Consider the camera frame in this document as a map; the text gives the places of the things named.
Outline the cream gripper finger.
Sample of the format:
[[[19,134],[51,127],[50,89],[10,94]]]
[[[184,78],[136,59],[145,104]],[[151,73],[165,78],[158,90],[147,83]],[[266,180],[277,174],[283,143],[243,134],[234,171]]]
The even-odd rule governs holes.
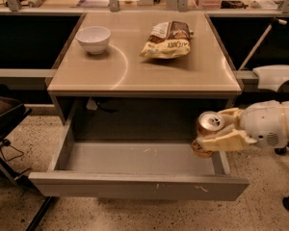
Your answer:
[[[240,151],[257,143],[257,140],[251,138],[244,130],[233,129],[225,135],[215,134],[212,138],[197,138],[197,143],[205,151]]]
[[[242,109],[239,108],[230,108],[218,111],[218,114],[223,118],[224,125],[228,126],[233,124],[234,126],[238,126],[240,124],[241,114],[243,113]]]

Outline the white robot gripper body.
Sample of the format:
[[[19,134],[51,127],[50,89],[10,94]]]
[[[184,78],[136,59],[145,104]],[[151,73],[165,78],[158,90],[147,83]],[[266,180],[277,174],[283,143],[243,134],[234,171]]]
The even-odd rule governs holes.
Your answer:
[[[287,109],[275,100],[254,103],[240,116],[240,127],[263,148],[281,148],[288,142]]]

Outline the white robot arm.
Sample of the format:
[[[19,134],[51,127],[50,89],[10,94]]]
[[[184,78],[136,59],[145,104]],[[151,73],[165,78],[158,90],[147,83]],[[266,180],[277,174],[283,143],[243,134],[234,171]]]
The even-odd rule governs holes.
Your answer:
[[[195,144],[204,151],[239,151],[255,144],[282,148],[289,143],[289,101],[254,103],[245,109],[204,112]]]

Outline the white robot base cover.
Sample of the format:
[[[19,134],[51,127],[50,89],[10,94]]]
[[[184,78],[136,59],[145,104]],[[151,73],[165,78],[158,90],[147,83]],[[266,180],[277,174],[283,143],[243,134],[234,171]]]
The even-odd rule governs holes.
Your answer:
[[[289,81],[289,65],[274,64],[255,67],[252,72],[258,78],[257,87],[260,90],[278,91],[279,88]]]

